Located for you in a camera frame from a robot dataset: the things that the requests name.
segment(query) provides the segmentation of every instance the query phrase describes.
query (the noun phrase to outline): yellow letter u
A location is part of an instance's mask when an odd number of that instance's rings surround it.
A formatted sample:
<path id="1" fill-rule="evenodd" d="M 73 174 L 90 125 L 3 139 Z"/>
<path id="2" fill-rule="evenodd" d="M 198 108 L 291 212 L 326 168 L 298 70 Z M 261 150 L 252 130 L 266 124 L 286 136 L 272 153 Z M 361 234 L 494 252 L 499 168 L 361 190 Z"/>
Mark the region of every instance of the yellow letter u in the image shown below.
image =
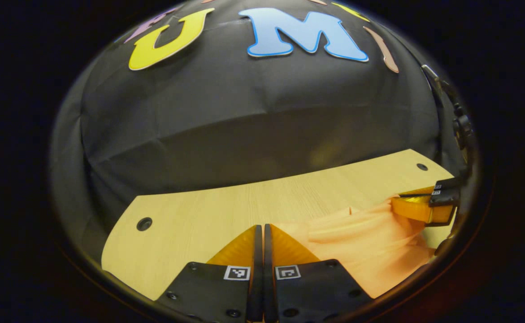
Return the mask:
<path id="1" fill-rule="evenodd" d="M 142 70 L 174 55 L 176 52 L 188 46 L 203 32 L 204 20 L 207 17 L 207 13 L 213 10 L 215 9 L 205 9 L 182 17 L 179 20 L 179 22 L 184 21 L 181 34 L 170 43 L 159 48 L 154 47 L 156 39 L 169 25 L 160 27 L 139 39 L 135 43 L 135 50 L 133 50 L 131 54 L 129 68 L 133 71 Z"/>

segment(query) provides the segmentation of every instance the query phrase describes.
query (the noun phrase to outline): orange towel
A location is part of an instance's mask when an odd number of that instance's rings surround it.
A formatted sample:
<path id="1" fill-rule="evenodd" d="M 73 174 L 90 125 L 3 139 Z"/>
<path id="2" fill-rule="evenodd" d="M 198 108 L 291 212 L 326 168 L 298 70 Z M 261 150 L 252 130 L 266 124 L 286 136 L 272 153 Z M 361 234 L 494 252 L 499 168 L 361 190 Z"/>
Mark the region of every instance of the orange towel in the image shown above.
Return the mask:
<path id="1" fill-rule="evenodd" d="M 390 199 L 368 210 L 353 207 L 304 223 L 273 223 L 320 260 L 338 259 L 375 298 L 426 264 L 435 249 L 424 223 L 392 213 Z"/>

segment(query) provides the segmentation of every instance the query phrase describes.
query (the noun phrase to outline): letter m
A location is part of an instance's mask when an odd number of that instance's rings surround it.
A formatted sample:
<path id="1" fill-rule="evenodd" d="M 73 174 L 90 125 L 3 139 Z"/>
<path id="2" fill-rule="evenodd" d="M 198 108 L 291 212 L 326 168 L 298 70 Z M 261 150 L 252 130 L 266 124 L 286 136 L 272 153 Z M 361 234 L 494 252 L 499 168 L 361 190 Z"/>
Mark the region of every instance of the letter m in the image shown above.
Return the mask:
<path id="1" fill-rule="evenodd" d="M 256 8 L 238 13 L 252 20 L 254 45 L 248 47 L 253 57 L 272 57 L 292 53 L 293 46 L 284 42 L 278 31 L 282 31 L 308 53 L 318 49 L 320 36 L 328 40 L 324 49 L 334 57 L 355 61 L 368 61 L 368 55 L 358 48 L 354 40 L 342 27 L 342 21 L 328 14 L 309 12 L 304 21 L 275 8 Z"/>

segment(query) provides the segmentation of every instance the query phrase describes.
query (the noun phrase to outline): wooden table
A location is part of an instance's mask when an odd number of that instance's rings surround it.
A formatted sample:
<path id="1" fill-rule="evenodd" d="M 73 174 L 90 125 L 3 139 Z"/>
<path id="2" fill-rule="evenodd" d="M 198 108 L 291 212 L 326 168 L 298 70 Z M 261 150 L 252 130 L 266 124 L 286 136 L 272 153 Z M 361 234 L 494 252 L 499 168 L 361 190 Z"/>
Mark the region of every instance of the wooden table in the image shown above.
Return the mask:
<path id="1" fill-rule="evenodd" d="M 423 171 L 416 165 L 424 164 Z M 307 174 L 194 192 L 138 196 L 111 231 L 103 270 L 150 299 L 157 299 L 187 262 L 207 262 L 252 225 L 306 221 L 345 207 L 365 209 L 389 196 L 433 186 L 451 174 L 414 152 Z M 137 223 L 153 219 L 149 229 Z M 428 227 L 430 247 L 451 227 Z"/>

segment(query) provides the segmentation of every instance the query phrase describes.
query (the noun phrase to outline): black background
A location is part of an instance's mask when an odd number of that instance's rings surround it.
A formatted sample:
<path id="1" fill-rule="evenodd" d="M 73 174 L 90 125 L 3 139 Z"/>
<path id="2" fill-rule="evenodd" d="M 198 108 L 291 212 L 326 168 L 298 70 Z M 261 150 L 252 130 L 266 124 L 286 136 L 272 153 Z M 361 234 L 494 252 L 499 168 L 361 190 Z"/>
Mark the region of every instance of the black background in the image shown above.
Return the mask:
<path id="1" fill-rule="evenodd" d="M 142 321 L 101 292 L 49 238 L 47 148 L 57 106 L 78 72 L 127 27 L 168 1 L 0 4 L 0 321 Z M 448 70 L 495 156 L 492 216 L 442 289 L 403 321 L 525 321 L 525 2 L 365 0 Z"/>

